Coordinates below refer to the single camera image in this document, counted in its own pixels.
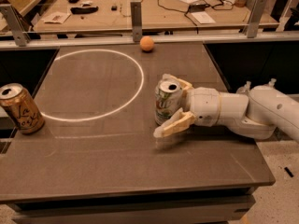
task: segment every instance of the orange ball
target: orange ball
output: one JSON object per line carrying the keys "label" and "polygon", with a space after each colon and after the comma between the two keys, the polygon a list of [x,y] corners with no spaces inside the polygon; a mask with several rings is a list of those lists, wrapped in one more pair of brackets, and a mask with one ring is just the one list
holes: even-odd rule
{"label": "orange ball", "polygon": [[154,42],[150,36],[143,36],[140,40],[140,48],[144,51],[153,50]]}

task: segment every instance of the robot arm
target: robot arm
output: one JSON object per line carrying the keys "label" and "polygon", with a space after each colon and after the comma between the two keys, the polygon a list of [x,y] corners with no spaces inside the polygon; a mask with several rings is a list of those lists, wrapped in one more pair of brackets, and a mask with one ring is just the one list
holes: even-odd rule
{"label": "robot arm", "polygon": [[161,127],[155,137],[181,132],[190,125],[224,125],[234,133],[269,138],[276,127],[299,141],[299,104],[273,86],[258,86],[247,94],[218,92],[210,88],[188,91],[182,109]]}

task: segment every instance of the can top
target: can top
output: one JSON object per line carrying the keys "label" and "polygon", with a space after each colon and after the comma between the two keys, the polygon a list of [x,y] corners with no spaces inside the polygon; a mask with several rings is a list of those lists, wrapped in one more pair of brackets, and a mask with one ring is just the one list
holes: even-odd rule
{"label": "can top", "polygon": [[0,88],[0,100],[7,100],[16,97],[21,93],[22,85],[11,83]]}
{"label": "can top", "polygon": [[179,83],[174,79],[163,80],[160,84],[160,89],[167,93],[174,93],[180,90]]}

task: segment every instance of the soda can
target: soda can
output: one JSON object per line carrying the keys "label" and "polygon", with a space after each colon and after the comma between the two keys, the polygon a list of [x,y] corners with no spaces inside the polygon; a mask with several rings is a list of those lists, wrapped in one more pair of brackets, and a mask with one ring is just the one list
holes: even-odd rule
{"label": "soda can", "polygon": [[155,89],[155,120],[161,125],[180,109],[182,88],[173,78],[162,79]]}
{"label": "soda can", "polygon": [[23,134],[38,131],[45,122],[30,93],[20,84],[0,88],[0,106]]}

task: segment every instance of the metal post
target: metal post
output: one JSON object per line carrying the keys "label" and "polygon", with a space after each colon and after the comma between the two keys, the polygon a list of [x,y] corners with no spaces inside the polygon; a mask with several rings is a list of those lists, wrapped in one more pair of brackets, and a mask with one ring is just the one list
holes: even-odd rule
{"label": "metal post", "polygon": [[7,24],[12,32],[13,38],[19,47],[25,47],[30,41],[29,35],[24,30],[21,21],[11,4],[0,5],[0,12],[7,20]]}
{"label": "metal post", "polygon": [[250,14],[248,26],[244,30],[247,38],[254,38],[258,34],[259,24],[266,2],[267,0],[255,0]]}
{"label": "metal post", "polygon": [[131,19],[132,19],[132,32],[133,40],[138,42],[142,37],[142,18],[141,18],[141,2],[131,2]]}

